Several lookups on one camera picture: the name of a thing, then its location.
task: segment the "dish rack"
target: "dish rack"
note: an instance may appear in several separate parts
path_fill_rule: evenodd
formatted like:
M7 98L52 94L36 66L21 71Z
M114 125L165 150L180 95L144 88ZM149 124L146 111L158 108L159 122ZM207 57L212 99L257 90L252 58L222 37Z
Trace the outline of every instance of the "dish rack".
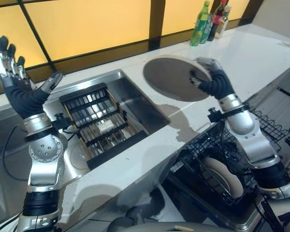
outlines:
M92 170L147 136L127 117L105 83L59 98L73 121Z
M262 133L270 141L274 149L279 152L280 145L277 143L286 135L286 131L282 130L280 125L275 125L273 121L268 120L268 117L263 116L260 111L255 109L250 110L260 120L260 128ZM235 138L225 129L224 121L221 121L205 132L190 141L180 152L178 161L171 168L171 172L176 172L181 166L184 166L189 172L196 174L211 191L215 192L219 187L219 197L227 204L238 204L240 200L247 194L252 193L256 186L251 170L243 156L240 155L235 143ZM219 154L209 154L206 152L209 149L219 150ZM202 159L212 157L222 161L232 174L235 174L241 181L244 193L240 198L233 198L225 186L203 165ZM216 180L216 186L210 186L208 179L209 176Z

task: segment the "stainless steel sink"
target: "stainless steel sink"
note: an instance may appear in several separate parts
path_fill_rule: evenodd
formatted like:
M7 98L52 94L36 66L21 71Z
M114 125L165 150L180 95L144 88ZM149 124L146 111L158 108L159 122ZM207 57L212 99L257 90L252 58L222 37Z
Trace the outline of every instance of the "stainless steel sink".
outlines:
M74 83L65 87L56 88L44 104L44 110L56 120L55 114L68 114L59 101L59 97L75 91L85 89L100 83L106 83L109 92L129 115L141 122L147 135L150 135L169 124L169 120L152 103L142 91L136 87L121 71L115 70L102 75ZM15 125L22 127L22 119L10 105L0 108L0 221L21 211L26 192L26 182L17 181L7 175L2 164L4 143ZM31 160L28 155L28 145L24 142L26 133L16 129L11 137L6 151L6 165L10 173L17 178L27 178L30 172ZM79 178L89 172L87 158L82 144L77 136L70 141L64 154L66 165L64 183Z

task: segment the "plate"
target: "plate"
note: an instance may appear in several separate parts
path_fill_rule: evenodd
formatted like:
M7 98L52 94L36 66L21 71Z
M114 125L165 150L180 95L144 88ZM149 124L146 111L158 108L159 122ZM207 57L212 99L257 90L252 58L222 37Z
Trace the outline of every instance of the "plate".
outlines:
M147 62L143 75L147 83L158 93L184 102L196 102L209 95L195 87L190 79L193 73L203 81L211 81L208 71L196 61L180 56L158 56Z
M239 198L244 193L244 188L241 181L238 179L236 175L233 175L227 168L227 166L218 161L217 159L213 159L210 157L204 158L202 160L202 164L211 171L212 175L229 191L230 195L233 198ZM202 176L205 179L208 179L209 173L203 172ZM218 187L218 181L211 178L210 182L207 180L207 183L217 192L222 193L223 188Z

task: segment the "white countertop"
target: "white countertop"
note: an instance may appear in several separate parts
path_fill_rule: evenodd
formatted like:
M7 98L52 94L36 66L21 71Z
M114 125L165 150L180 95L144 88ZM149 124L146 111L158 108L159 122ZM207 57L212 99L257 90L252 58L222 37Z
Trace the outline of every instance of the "white countertop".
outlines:
M219 108L213 97L199 102L182 102L155 92L142 75L147 60L166 54L190 59L197 56L216 58L235 92L244 101L290 67L290 48L281 43L281 35L276 38L275 33L250 24L225 31L221 39L197 47L190 47L188 42L184 42L66 75L59 86L122 69L170 117L171 123L69 184L64 192L60 222L67 222L69 215L80 208L84 199L106 196L104 200L99 198L90 208L82 209L81 215L86 216L140 179L196 133L205 130L209 126L207 110ZM7 103L5 95L0 95L0 106Z

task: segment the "robot finger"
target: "robot finger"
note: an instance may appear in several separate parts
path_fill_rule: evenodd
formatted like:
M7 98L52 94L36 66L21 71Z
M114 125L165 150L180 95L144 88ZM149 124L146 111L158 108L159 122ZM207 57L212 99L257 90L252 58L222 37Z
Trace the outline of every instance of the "robot finger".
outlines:
M62 80L63 74L61 72L55 72L49 77L40 87L45 93L50 93Z

